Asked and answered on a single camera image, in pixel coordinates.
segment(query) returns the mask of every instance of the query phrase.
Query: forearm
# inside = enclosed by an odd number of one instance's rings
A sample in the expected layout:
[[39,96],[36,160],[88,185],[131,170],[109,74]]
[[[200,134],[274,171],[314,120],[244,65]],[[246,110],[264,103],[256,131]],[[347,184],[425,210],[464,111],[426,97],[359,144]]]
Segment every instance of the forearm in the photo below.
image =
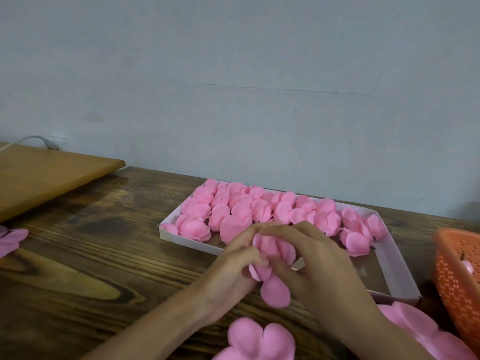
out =
[[346,326],[338,336],[362,360],[431,360],[433,357],[403,329],[381,317]]
[[190,287],[167,299],[81,360],[163,360],[203,325]]

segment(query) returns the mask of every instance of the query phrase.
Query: left hand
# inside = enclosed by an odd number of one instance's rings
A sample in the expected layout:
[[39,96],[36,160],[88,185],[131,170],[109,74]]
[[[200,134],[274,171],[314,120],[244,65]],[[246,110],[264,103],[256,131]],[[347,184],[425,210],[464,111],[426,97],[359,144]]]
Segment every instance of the left hand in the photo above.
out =
[[258,283],[248,270],[249,264],[268,265],[268,260],[251,246],[256,233],[271,223],[254,223],[234,238],[212,266],[190,285],[201,306],[203,326],[218,321]]

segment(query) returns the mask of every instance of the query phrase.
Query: power cord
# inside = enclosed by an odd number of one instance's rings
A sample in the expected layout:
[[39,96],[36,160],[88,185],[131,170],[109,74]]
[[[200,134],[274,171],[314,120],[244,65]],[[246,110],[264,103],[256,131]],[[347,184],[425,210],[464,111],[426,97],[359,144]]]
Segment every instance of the power cord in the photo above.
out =
[[30,136],[25,136],[24,138],[21,138],[20,140],[17,140],[17,141],[14,141],[14,142],[11,142],[10,144],[7,144],[5,146],[2,146],[0,148],[0,152],[7,149],[9,146],[12,146],[14,144],[19,144],[21,143],[22,141],[24,140],[27,140],[27,139],[30,139],[30,138],[39,138],[39,139],[42,139],[43,142],[45,143],[45,146],[50,149],[50,150],[60,150],[60,145],[58,145],[56,142],[52,141],[52,140],[49,140],[47,138],[44,138],[43,136],[39,136],[39,135],[30,135]]

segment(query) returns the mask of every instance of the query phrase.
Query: finger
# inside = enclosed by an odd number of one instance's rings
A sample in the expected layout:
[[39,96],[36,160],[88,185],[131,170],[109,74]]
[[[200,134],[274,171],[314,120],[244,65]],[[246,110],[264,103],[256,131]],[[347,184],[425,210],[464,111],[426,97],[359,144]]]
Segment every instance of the finger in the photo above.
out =
[[312,238],[320,242],[332,241],[322,231],[320,231],[317,226],[313,225],[308,221],[302,221],[302,222],[296,223],[295,225],[292,226],[292,228],[296,229],[297,231],[300,231],[302,234],[308,236],[309,238]]
[[262,227],[260,233],[261,235],[274,236],[289,242],[298,249],[302,256],[305,256],[310,251],[312,239],[286,224]]
[[238,248],[228,254],[227,263],[234,266],[235,269],[241,270],[250,264],[258,264],[267,266],[268,260],[263,256],[257,248],[253,246]]
[[264,222],[264,223],[254,223],[248,226],[244,231],[240,232],[225,248],[226,252],[231,252],[242,248],[244,246],[249,246],[252,240],[254,239],[255,234],[267,226],[278,225],[275,222]]
[[278,256],[269,256],[268,261],[275,275],[285,283],[289,290],[295,293],[299,284],[303,281],[303,278]]

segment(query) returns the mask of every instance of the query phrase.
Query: hand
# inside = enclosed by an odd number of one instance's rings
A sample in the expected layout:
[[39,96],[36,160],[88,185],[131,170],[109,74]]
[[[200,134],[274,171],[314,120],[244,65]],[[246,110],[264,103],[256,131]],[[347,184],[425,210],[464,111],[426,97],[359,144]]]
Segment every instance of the hand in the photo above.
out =
[[258,283],[248,270],[249,264],[268,265],[268,260],[252,240],[261,228],[271,223],[255,223],[234,238],[212,266],[187,288],[200,301],[203,326],[218,321],[240,302]]
[[307,221],[264,227],[262,235],[291,243],[305,262],[297,272],[268,257],[273,272],[325,328],[342,340],[348,326],[383,316],[357,275],[345,250]]

